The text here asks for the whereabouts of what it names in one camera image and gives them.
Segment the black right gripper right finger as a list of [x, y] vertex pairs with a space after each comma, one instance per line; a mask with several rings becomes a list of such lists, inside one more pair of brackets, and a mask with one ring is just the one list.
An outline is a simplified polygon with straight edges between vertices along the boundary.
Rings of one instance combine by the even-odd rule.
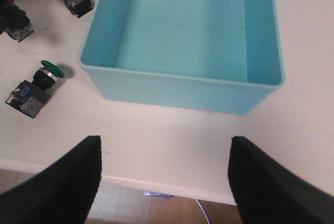
[[243, 136], [232, 138], [228, 180], [243, 223], [333, 223], [332, 195]]

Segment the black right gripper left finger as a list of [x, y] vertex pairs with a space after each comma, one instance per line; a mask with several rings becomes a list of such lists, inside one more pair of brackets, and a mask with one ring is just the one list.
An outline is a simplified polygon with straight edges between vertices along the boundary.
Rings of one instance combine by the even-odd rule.
[[1, 194], [1, 223], [85, 223], [102, 176], [100, 136]]

